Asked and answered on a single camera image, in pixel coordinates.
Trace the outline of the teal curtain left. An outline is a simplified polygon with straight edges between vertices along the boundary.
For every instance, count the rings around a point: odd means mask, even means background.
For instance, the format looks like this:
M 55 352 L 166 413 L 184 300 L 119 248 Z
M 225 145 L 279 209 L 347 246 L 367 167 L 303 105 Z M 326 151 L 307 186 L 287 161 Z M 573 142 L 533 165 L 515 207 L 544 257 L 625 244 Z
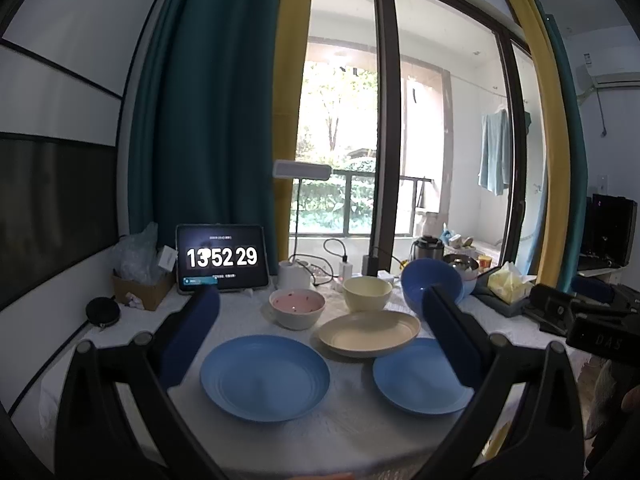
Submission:
M 277 266 L 272 82 L 280 0 L 165 0 L 145 55 L 128 155 L 131 232 L 257 224 Z

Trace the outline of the cream plate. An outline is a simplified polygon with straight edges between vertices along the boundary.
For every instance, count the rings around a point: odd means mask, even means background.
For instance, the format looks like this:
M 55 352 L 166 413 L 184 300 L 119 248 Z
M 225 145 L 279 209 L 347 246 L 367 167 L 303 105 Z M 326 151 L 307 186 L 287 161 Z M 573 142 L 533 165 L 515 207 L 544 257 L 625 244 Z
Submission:
M 420 321 L 402 312 L 358 312 L 326 322 L 318 338 L 340 356 L 370 359 L 407 347 L 420 330 Z

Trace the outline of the yellow curtain right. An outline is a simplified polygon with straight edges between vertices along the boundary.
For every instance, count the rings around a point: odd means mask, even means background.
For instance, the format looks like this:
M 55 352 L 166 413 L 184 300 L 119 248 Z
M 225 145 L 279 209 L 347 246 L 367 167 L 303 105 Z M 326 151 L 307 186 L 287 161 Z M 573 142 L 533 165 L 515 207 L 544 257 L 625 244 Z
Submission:
M 508 0 L 532 54 L 544 120 L 547 212 L 537 282 L 560 284 L 570 212 L 570 142 L 555 55 L 535 0 Z

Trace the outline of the large dark blue bowl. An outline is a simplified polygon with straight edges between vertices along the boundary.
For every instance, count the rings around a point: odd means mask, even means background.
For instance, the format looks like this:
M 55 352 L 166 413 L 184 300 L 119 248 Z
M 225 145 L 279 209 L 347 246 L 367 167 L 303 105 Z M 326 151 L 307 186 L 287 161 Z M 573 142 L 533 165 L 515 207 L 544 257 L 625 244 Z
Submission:
M 401 272 L 400 284 L 405 303 L 421 321 L 424 320 L 423 294 L 429 287 L 442 286 L 456 304 L 464 296 L 460 274 L 442 260 L 420 258 L 409 262 Z

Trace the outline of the cream bowl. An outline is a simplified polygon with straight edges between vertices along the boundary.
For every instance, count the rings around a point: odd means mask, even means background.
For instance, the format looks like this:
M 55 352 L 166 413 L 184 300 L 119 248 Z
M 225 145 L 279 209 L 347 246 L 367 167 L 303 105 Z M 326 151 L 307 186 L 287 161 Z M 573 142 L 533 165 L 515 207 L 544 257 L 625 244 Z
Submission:
M 343 283 L 343 295 L 350 312 L 382 311 L 393 286 L 374 276 L 358 276 Z

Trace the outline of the white desk lamp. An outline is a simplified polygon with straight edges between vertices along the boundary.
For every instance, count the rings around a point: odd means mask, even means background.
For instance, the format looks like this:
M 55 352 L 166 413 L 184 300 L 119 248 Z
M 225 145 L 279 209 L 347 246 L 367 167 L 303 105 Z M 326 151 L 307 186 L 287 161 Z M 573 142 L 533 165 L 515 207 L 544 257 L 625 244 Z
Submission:
M 326 182 L 331 177 L 331 174 L 332 168 L 329 165 L 298 162 L 297 160 L 291 159 L 276 159 L 273 163 L 272 175 L 275 179 L 291 180 L 297 184 L 293 252 L 286 260 L 279 262 L 278 289 L 310 289 L 312 286 L 314 277 L 306 269 L 306 266 L 302 266 L 297 262 L 299 202 L 302 197 L 302 187 L 305 181 Z

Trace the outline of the cardboard box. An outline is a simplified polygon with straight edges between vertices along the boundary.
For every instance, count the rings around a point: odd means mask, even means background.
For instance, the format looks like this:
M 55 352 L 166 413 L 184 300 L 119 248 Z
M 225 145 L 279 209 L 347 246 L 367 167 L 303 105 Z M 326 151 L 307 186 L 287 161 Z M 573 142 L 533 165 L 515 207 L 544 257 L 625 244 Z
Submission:
M 125 306 L 155 311 L 167 296 L 174 284 L 171 274 L 164 274 L 154 285 L 143 285 L 138 282 L 124 280 L 112 274 L 114 295 L 117 302 Z

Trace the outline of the black monitor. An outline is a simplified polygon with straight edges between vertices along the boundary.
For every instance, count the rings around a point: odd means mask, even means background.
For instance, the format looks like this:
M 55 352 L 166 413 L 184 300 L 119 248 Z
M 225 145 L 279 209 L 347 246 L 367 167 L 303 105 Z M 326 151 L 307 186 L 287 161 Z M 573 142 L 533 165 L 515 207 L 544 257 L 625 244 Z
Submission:
M 638 203 L 623 196 L 593 194 L 588 198 L 578 270 L 626 266 L 634 246 Z

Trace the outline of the yellow curtain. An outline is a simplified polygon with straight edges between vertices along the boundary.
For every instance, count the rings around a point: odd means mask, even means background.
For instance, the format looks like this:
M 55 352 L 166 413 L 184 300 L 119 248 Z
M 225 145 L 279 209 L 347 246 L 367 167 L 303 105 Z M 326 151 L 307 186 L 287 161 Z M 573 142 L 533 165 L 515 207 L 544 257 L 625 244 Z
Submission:
M 296 154 L 311 0 L 280 0 L 272 85 L 272 157 Z
M 508 0 L 532 54 L 544 120 L 547 212 L 537 282 L 560 284 L 570 212 L 570 142 L 555 55 L 535 0 Z

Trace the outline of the yellow tissue pack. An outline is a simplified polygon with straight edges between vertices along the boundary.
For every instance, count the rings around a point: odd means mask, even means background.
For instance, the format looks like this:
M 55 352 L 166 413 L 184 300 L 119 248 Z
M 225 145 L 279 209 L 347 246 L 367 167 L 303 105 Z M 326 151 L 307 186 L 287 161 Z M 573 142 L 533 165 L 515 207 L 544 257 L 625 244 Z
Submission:
M 515 304 L 530 294 L 536 279 L 536 275 L 521 274 L 514 263 L 506 262 L 491 274 L 487 286 L 506 304 Z

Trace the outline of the pink strawberry bowl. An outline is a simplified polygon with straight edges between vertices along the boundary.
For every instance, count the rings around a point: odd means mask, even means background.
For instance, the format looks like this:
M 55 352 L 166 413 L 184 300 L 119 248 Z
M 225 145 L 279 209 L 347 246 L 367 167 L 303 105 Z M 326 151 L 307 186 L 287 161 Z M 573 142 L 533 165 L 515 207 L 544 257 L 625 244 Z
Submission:
M 279 289 L 269 297 L 273 321 L 287 330 L 309 330 L 326 306 L 324 297 L 311 289 Z

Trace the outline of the stainless steel tumbler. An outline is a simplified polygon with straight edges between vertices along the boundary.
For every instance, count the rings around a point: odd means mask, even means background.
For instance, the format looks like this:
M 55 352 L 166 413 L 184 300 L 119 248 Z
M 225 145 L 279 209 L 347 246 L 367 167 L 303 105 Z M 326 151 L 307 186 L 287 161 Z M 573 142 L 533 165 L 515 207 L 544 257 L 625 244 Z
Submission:
M 445 255 L 445 245 L 438 237 L 423 235 L 412 243 L 411 259 L 442 260 Z

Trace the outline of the tablet showing clock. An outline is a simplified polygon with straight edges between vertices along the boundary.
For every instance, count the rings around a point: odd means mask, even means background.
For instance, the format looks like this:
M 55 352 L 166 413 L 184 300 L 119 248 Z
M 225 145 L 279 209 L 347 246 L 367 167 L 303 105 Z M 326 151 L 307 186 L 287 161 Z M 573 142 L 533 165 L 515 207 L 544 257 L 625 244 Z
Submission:
M 177 288 L 193 294 L 214 285 L 221 292 L 269 285 L 264 229 L 254 224 L 179 224 L 175 232 Z

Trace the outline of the light blue plate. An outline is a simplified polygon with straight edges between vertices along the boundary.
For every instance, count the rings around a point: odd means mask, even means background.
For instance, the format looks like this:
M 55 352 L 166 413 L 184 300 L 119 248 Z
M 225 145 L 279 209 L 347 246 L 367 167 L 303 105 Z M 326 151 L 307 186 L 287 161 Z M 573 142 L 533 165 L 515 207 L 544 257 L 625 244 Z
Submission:
M 390 404 L 416 415 L 461 411 L 474 394 L 460 384 L 442 348 L 431 338 L 416 338 L 406 348 L 376 358 L 372 375 Z
M 234 338 L 213 348 L 200 369 L 205 393 L 218 408 L 247 422 L 289 422 L 312 412 L 331 385 L 320 354 L 280 336 Z

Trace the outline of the air conditioner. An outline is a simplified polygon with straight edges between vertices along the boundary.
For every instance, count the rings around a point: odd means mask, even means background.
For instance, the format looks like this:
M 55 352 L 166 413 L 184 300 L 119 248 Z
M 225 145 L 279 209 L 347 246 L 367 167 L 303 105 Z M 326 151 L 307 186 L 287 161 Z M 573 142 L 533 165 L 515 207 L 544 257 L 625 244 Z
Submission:
M 576 68 L 579 88 L 587 90 L 638 89 L 640 53 L 634 46 L 584 52 Z

